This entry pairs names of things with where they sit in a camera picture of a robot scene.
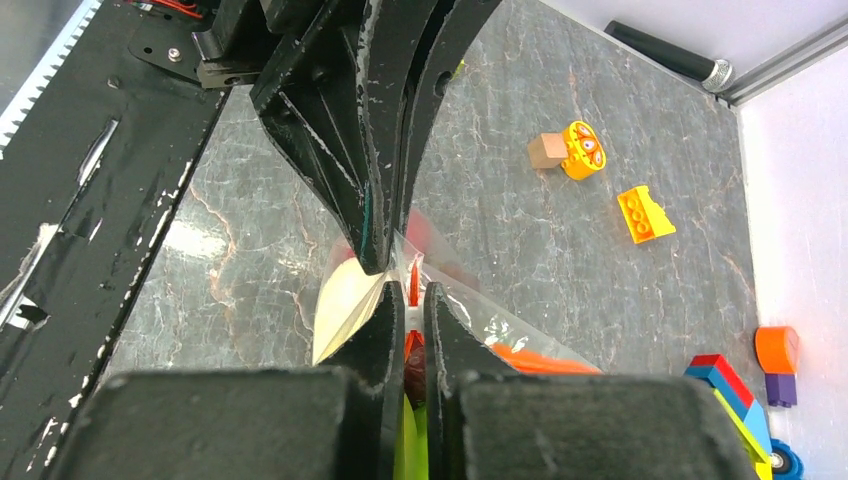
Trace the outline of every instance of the blue block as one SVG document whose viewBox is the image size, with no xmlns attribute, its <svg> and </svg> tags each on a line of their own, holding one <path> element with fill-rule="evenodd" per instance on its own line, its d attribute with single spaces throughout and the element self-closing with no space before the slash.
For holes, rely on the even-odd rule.
<svg viewBox="0 0 848 480">
<path fill-rule="evenodd" d="M 760 446 L 766 453 L 771 454 L 771 435 L 768 433 L 768 422 L 766 421 L 766 412 L 760 402 L 754 400 L 751 408 L 748 409 L 748 414 L 742 417 L 742 423 L 748 427 L 751 435 L 757 439 Z"/>
<path fill-rule="evenodd" d="M 748 408 L 744 403 L 742 403 L 739 395 L 736 394 L 736 390 L 727 383 L 727 380 L 718 368 L 689 367 L 685 372 L 683 372 L 683 374 L 687 377 L 694 377 L 703 380 L 718 390 L 719 393 L 721 393 L 721 396 L 727 401 L 727 404 L 730 405 L 730 408 L 732 408 L 736 413 L 736 416 L 739 417 L 739 420 L 744 422 L 745 415 L 748 413 Z"/>
</svg>

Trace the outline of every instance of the red wire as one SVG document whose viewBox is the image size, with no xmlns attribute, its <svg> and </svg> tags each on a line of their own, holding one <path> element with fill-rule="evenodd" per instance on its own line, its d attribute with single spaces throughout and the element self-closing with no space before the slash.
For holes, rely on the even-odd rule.
<svg viewBox="0 0 848 480">
<path fill-rule="evenodd" d="M 182 13 L 184 13 L 184 14 L 188 15 L 189 17 L 192 17 L 192 18 L 197 18 L 197 19 L 203 18 L 203 15 L 201 15 L 197 12 L 192 12 L 190 10 L 190 9 L 194 9 L 194 8 L 197 7 L 197 5 L 195 5 L 195 4 L 191 4 L 190 6 L 189 5 L 182 5 L 180 3 L 176 3 L 175 1 L 172 1 L 172 0 L 149 0 L 149 1 L 151 1 L 153 3 L 158 3 L 159 5 L 164 5 L 166 7 L 173 8 L 174 10 L 182 12 Z"/>
</svg>

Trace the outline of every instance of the green object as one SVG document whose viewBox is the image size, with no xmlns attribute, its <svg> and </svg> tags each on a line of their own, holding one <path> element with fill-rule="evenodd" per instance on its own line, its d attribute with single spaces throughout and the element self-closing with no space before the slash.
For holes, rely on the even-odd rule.
<svg viewBox="0 0 848 480">
<path fill-rule="evenodd" d="M 430 477 L 430 467 L 427 455 L 427 405 L 421 405 L 413 413 L 415 416 L 415 427 L 417 431 L 416 447 L 418 455 L 416 458 L 417 465 L 415 468 L 415 480 L 427 480 Z"/>
<path fill-rule="evenodd" d="M 418 432 L 409 398 L 403 396 L 403 423 L 395 444 L 395 480 L 415 480 L 418 465 Z"/>
</svg>

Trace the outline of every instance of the gray marble floor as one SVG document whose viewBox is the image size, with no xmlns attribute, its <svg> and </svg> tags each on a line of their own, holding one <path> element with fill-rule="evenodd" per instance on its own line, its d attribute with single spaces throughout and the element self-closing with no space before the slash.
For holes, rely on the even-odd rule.
<svg viewBox="0 0 848 480">
<path fill-rule="evenodd" d="M 510 311 L 610 372 L 679 374 L 723 352 L 762 393 L 736 118 L 537 0 L 505 0 L 465 57 L 415 204 Z M 530 168 L 527 143 L 576 119 L 605 170 Z M 630 239 L 616 195 L 647 184 L 677 233 Z M 236 89 L 109 373 L 288 367 L 339 229 Z"/>
</svg>

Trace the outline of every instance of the microphone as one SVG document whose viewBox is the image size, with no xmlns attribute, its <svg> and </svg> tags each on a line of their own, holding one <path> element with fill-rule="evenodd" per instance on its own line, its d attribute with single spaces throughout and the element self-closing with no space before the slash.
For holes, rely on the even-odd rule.
<svg viewBox="0 0 848 480">
<path fill-rule="evenodd" d="M 665 68 L 700 82 L 710 93 L 726 90 L 733 83 L 733 66 L 727 60 L 710 60 L 616 21 L 610 22 L 604 33 Z"/>
</svg>

